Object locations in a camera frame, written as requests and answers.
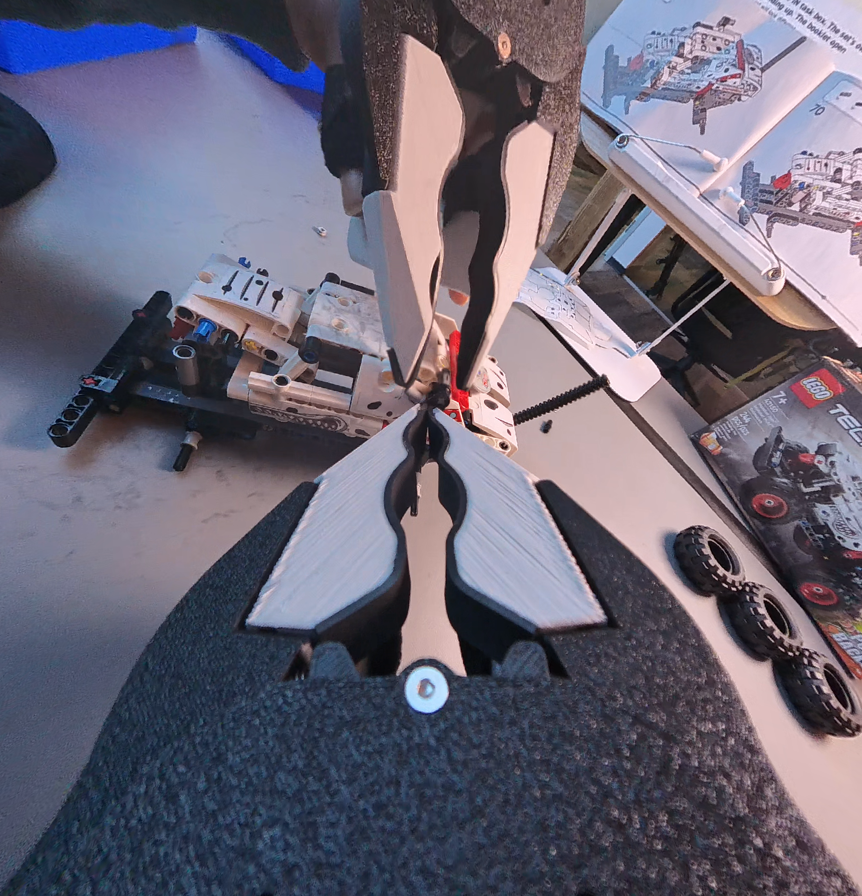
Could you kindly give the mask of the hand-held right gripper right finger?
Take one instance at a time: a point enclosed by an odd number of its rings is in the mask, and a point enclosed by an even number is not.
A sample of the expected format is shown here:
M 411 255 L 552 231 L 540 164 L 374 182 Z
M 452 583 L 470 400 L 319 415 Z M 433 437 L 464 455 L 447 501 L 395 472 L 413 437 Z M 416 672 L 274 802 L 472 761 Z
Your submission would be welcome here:
M 439 409 L 429 414 L 429 434 L 452 519 L 447 573 L 470 607 L 532 634 L 606 624 L 537 479 Z

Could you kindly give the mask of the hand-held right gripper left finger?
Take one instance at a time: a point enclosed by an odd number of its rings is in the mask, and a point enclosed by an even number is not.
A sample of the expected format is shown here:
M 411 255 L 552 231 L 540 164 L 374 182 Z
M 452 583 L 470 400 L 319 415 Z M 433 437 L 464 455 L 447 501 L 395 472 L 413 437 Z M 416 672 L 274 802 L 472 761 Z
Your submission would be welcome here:
M 380 608 L 406 572 L 401 520 L 415 493 L 414 406 L 315 480 L 317 486 L 246 618 L 252 630 L 327 633 Z

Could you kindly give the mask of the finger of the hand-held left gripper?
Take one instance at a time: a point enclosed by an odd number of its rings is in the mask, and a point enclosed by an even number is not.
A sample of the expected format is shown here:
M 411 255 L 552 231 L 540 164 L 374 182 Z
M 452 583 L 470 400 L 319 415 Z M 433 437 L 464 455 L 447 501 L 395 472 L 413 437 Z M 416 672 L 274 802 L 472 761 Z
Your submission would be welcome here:
M 492 347 L 537 253 L 554 135 L 523 123 L 504 140 L 500 167 L 484 192 L 462 324 L 456 383 L 466 390 Z
M 399 45 L 399 105 L 389 186 L 363 202 L 363 219 L 392 372 L 410 387 L 432 329 L 441 267 L 441 195 L 458 159 L 463 108 L 435 51 Z

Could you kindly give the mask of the white lego truck model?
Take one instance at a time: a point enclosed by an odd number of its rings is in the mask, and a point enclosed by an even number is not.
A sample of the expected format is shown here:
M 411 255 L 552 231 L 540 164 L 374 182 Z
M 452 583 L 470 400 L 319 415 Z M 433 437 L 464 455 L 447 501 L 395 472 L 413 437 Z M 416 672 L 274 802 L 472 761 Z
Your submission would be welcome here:
M 245 258 L 215 254 L 178 301 L 157 291 L 133 311 L 47 433 L 55 445 L 70 447 L 98 412 L 151 402 L 184 417 L 173 465 L 182 471 L 203 437 L 310 430 L 334 442 L 364 441 L 441 382 L 451 394 L 443 412 L 512 455 L 517 424 L 608 385 L 597 376 L 515 415 L 494 357 L 484 360 L 470 387 L 459 389 L 459 343 L 457 323 L 437 314 L 417 381 L 404 388 L 394 381 L 371 290 L 334 273 L 312 289 L 283 286 Z

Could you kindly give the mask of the lego instruction booklet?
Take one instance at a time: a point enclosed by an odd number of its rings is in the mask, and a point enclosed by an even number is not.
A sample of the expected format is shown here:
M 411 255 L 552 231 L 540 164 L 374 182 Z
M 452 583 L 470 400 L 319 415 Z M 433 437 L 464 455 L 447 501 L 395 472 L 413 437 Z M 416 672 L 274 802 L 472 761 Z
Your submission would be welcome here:
M 622 2 L 591 39 L 585 110 L 651 148 L 734 227 L 742 196 L 785 282 L 862 347 L 862 80 L 757 2 Z

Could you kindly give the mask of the lego sticker sheet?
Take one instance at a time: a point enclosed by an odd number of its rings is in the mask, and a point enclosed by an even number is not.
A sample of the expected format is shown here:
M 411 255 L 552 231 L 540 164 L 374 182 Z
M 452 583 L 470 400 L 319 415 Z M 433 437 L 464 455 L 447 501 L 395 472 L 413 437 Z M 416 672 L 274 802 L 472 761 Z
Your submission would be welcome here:
M 593 316 L 584 299 L 566 286 L 555 268 L 531 268 L 519 290 L 517 302 L 555 324 L 563 334 L 587 349 L 618 349 L 612 330 Z

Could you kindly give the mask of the black lego tyre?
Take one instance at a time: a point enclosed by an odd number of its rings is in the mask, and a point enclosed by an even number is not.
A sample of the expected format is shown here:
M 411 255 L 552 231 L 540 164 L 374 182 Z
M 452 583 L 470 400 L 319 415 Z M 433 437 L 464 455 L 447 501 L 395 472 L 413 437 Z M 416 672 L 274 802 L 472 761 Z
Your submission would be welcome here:
M 786 662 L 802 652 L 795 621 L 771 588 L 749 581 L 728 596 L 726 610 L 740 640 L 757 656 Z
M 809 728 L 844 737 L 862 733 L 862 703 L 828 657 L 803 648 L 778 664 L 778 674 L 789 700 Z
M 693 525 L 677 533 L 673 554 L 683 574 L 702 593 L 731 594 L 746 584 L 739 555 L 710 527 Z

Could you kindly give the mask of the lego set box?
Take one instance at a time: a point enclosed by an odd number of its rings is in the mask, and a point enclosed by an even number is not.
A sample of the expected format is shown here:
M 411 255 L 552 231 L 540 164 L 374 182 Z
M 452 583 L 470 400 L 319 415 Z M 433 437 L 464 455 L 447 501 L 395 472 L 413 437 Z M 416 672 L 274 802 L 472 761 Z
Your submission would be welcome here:
M 691 440 L 862 679 L 862 374 L 824 358 Z

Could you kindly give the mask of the person's left hand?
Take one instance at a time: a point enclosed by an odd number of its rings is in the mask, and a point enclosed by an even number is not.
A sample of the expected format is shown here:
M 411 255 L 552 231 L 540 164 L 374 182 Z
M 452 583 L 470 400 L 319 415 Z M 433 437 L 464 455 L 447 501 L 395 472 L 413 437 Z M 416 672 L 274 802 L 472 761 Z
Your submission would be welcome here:
M 343 64 L 339 38 L 338 1 L 286 1 L 296 41 L 303 54 L 326 73 Z M 350 217 L 362 214 L 362 171 L 347 169 L 339 177 L 344 211 Z

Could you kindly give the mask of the white booklet stand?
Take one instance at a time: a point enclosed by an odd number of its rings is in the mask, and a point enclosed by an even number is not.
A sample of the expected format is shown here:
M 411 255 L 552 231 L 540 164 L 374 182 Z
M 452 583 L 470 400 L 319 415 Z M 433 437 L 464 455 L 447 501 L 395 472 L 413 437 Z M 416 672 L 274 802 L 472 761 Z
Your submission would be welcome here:
M 660 378 L 651 352 L 687 319 L 733 282 L 755 296 L 776 296 L 785 285 L 785 268 L 765 238 L 747 236 L 721 210 L 704 201 L 651 148 L 656 140 L 621 133 L 608 147 L 612 170 L 634 194 L 685 240 L 698 240 L 716 252 L 722 271 L 729 274 L 695 306 L 656 339 L 635 342 L 579 288 L 580 274 L 558 273 L 553 267 L 530 270 L 518 301 L 554 326 L 568 346 L 597 375 L 607 379 L 612 392 L 634 402 Z

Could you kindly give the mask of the printed task sheet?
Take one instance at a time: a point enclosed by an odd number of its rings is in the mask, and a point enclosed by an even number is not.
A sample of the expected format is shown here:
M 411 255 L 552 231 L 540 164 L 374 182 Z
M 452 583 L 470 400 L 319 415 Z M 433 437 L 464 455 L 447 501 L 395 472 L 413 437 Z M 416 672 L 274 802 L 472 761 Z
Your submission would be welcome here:
M 773 18 L 787 21 L 824 46 L 836 71 L 862 80 L 862 1 L 758 1 Z

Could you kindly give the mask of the blue storage bin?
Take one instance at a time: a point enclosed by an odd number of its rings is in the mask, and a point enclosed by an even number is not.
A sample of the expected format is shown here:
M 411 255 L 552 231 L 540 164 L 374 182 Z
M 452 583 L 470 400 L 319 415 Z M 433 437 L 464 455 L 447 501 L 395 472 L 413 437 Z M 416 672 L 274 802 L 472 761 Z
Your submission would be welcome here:
M 195 42 L 197 31 L 193 26 L 166 30 L 143 23 L 57 30 L 21 21 L 0 20 L 0 70 L 15 74 L 35 73 L 190 44 Z M 250 41 L 223 33 L 219 37 L 250 59 L 271 81 L 323 94 L 325 76 L 314 63 L 296 73 Z

